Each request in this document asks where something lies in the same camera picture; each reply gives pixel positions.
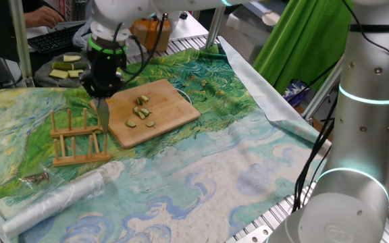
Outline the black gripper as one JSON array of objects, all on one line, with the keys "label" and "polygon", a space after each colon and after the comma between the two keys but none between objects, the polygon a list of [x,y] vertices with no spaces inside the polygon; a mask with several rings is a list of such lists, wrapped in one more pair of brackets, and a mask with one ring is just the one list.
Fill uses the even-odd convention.
[{"label": "black gripper", "polygon": [[126,66],[126,54],[123,50],[90,50],[86,52],[90,61],[90,72],[80,75],[80,83],[87,94],[93,99],[108,99],[117,93],[124,85],[124,79],[117,76],[117,69]]}]

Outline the person's bare hand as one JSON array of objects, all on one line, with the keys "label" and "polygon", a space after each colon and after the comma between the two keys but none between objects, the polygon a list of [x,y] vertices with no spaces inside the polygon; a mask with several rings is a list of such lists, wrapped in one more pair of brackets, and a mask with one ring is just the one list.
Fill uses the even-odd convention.
[{"label": "person's bare hand", "polygon": [[32,27],[46,26],[48,28],[54,28],[60,22],[64,22],[64,19],[57,11],[47,6],[42,6],[30,13],[28,20]]}]

